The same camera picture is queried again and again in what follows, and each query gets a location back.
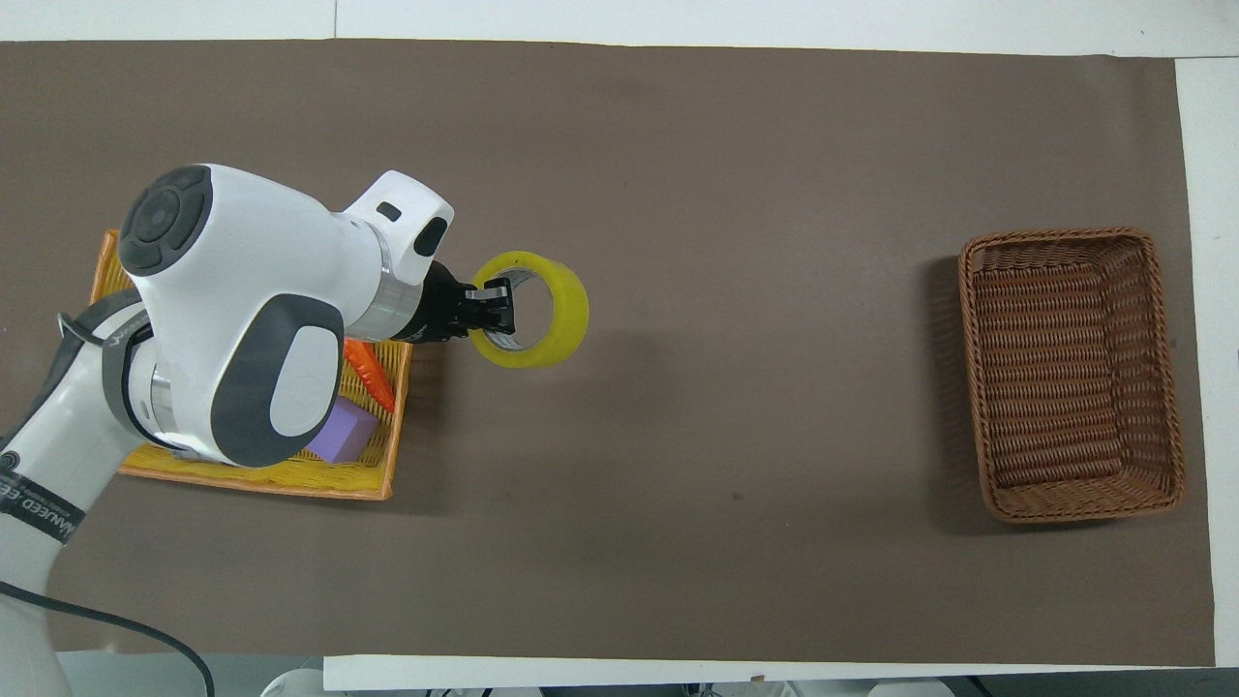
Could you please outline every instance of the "adhesive tape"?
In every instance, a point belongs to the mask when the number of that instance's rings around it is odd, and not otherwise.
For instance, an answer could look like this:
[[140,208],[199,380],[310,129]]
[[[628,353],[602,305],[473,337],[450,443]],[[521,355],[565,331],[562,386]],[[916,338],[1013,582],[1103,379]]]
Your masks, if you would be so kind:
[[550,290],[551,317],[546,333],[533,345],[522,345],[514,337],[473,329],[470,338],[486,360],[506,369],[536,369],[554,366],[576,352],[590,323],[590,300],[581,279],[572,269],[533,251],[504,251],[491,259],[473,276],[473,285],[492,277],[507,277],[512,287],[532,277],[540,277]]

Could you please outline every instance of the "orange carrot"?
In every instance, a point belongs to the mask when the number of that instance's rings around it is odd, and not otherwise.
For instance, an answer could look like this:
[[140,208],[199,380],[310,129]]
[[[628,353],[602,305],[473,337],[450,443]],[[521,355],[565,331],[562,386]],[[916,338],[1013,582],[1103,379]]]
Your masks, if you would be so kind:
[[366,386],[370,397],[389,415],[394,415],[395,395],[392,394],[392,384],[388,383],[387,374],[383,373],[383,364],[374,355],[374,347],[364,340],[344,338],[344,358],[353,366],[357,378],[362,379],[362,385]]

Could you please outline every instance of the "yellow basket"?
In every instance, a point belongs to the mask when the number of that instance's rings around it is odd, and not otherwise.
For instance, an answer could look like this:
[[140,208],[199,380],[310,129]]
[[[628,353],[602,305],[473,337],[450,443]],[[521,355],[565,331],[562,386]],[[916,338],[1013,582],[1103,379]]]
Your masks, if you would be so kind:
[[[118,232],[109,229],[103,238],[103,249],[94,267],[90,301],[110,295],[133,281],[116,259]],[[400,425],[404,422],[404,402],[409,392],[409,363],[413,344],[384,340],[374,345],[383,370],[395,392],[395,415],[387,413],[375,402],[361,379],[346,361],[341,371],[339,394],[374,415],[379,426],[366,444],[361,461],[330,464],[309,451],[269,468],[237,468],[217,463],[178,461],[164,448],[142,446],[125,459],[120,472],[134,477],[188,482],[206,487],[243,489],[266,494],[295,496],[322,496],[326,499],[362,499],[382,501],[392,496],[392,477],[395,474],[396,452],[400,447]]]

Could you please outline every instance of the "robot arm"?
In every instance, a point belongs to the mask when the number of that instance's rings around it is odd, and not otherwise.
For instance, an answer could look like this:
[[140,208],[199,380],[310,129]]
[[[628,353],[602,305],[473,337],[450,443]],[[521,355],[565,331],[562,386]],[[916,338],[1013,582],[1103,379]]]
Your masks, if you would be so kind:
[[[510,285],[434,261],[452,208],[387,172],[344,212],[221,165],[169,172],[118,254],[136,290],[62,317],[30,416],[0,441],[0,581],[42,594],[124,458],[150,442],[265,467],[305,447],[335,397],[344,334],[510,333]],[[43,613],[0,597],[0,695],[67,695]]]

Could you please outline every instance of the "basket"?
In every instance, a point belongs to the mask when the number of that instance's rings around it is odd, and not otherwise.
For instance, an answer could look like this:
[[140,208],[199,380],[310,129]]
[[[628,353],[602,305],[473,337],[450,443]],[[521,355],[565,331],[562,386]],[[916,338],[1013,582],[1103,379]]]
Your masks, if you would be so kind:
[[[94,302],[125,287],[133,287],[116,259],[116,230],[103,238],[103,249],[94,269],[90,301]],[[268,468],[238,468],[218,463],[201,463],[173,458],[164,448],[142,446],[130,453],[121,465],[123,474],[187,482],[206,487],[243,489],[266,494],[296,496],[321,496],[326,499],[361,499],[382,501],[392,496],[392,478],[395,474],[396,453],[400,444],[400,425],[404,422],[404,405],[409,391],[409,363],[413,344],[384,340],[374,345],[374,353],[387,371],[395,392],[395,415],[389,415],[362,386],[361,379],[347,363],[341,371],[339,394],[379,420],[361,461],[356,463],[328,464],[309,451]]]
[[1147,234],[979,236],[959,256],[959,291],[990,513],[1062,522],[1178,504],[1183,456]]

